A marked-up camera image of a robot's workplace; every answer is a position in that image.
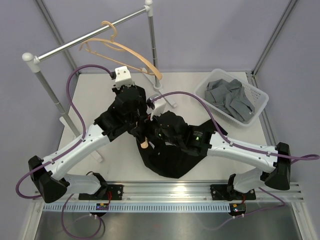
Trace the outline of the black shirt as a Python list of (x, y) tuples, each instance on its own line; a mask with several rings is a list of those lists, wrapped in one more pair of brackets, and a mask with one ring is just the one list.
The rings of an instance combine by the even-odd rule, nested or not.
[(223, 135), (228, 134), (212, 120), (189, 125), (182, 116), (169, 110), (153, 121), (159, 125), (163, 140), (149, 141), (146, 149), (142, 149), (140, 143), (137, 147), (144, 165), (166, 178), (179, 179), (206, 158), (214, 132), (221, 130)]

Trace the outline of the wooden hanger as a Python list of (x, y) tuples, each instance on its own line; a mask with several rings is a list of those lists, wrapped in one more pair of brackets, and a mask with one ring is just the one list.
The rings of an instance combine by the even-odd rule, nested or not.
[[(108, 39), (101, 38), (101, 37), (91, 37), (80, 44), (79, 49), (78, 49), (79, 51), (84, 50), (87, 53), (90, 53), (90, 54), (98, 56), (100, 58), (109, 60), (109, 61), (114, 62), (120, 66), (127, 66), (127, 68), (129, 68), (131, 70), (135, 70), (137, 72), (147, 74), (149, 76), (154, 76), (158, 80), (162, 80), (162, 78), (163, 78), (162, 73), (158, 70), (157, 67), (155, 67), (153, 65), (152, 62), (150, 62), (148, 59), (146, 59), (143, 55), (136, 52), (135, 50), (115, 41), (115, 39), (118, 35), (118, 31), (117, 31), (117, 28), (111, 22), (106, 21), (106, 20), (102, 21), (101, 26), (102, 27), (111, 27), (111, 29), (113, 30), (113, 34), (111, 34)], [(116, 58), (112, 58), (106, 54), (102, 54), (99, 51), (91, 48), (91, 44), (93, 44), (93, 43), (101, 44), (102, 46), (109, 49), (110, 51), (118, 52), (125, 57), (133, 57), (134, 60), (136, 60), (141, 65), (143, 65), (144, 68), (137, 67), (132, 64), (127, 64), (127, 63), (120, 61)]]
[(147, 149), (149, 147), (149, 142), (148, 142), (148, 138), (146, 136), (144, 136), (141, 141), (140, 141), (140, 147), (142, 149)]

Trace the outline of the wooden hanger front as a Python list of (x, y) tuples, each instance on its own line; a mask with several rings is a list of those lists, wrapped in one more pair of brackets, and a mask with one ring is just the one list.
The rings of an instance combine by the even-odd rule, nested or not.
[[(137, 72), (147, 74), (149, 76), (154, 76), (158, 80), (162, 80), (162, 78), (163, 78), (162, 73), (158, 70), (157, 67), (155, 67), (153, 65), (152, 62), (150, 62), (148, 59), (146, 59), (143, 55), (136, 52), (135, 50), (115, 41), (115, 39), (118, 35), (118, 31), (117, 31), (117, 28), (111, 22), (106, 21), (106, 20), (102, 21), (101, 26), (102, 27), (111, 27), (111, 29), (113, 30), (113, 34), (111, 34), (108, 39), (101, 38), (101, 37), (91, 37), (80, 44), (79, 49), (78, 49), (79, 51), (84, 50), (87, 53), (90, 53), (90, 54), (98, 56), (100, 58), (109, 60), (109, 61), (114, 62), (120, 66), (127, 66), (127, 68), (129, 68), (131, 70), (135, 70)], [(125, 57), (133, 57), (134, 60), (136, 60), (141, 65), (143, 65), (144, 68), (137, 67), (132, 64), (127, 64), (127, 63), (120, 61), (116, 58), (112, 58), (106, 54), (102, 54), (99, 51), (91, 48), (91, 44), (93, 44), (93, 43), (101, 44), (102, 46), (109, 49), (110, 51), (118, 52)]]

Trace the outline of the grey button shirt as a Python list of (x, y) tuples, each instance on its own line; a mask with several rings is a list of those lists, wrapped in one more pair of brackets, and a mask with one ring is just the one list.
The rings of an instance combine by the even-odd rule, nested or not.
[(250, 121), (255, 113), (254, 105), (237, 79), (210, 81), (204, 91), (204, 100), (242, 123)]

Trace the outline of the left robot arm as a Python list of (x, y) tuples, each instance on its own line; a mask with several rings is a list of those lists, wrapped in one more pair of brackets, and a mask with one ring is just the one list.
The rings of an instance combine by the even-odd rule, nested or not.
[(53, 203), (64, 195), (80, 194), (101, 200), (108, 192), (108, 183), (96, 172), (90, 175), (69, 174), (77, 163), (93, 151), (127, 132), (143, 147), (147, 138), (143, 124), (148, 117), (145, 90), (137, 85), (113, 88), (114, 102), (86, 130), (61, 150), (44, 158), (32, 157), (28, 166), (30, 177), (45, 203)]

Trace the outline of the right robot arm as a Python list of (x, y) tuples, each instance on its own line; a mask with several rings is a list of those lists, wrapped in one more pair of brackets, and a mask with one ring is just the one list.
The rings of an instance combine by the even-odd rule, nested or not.
[(289, 145), (245, 144), (244, 148), (224, 140), (211, 121), (189, 125), (181, 116), (167, 111), (144, 120), (148, 147), (139, 146), (144, 164), (157, 174), (178, 179), (207, 156), (222, 157), (251, 165), (244, 173), (233, 173), (228, 182), (211, 185), (214, 200), (254, 200), (256, 188), (290, 189), (291, 161)]

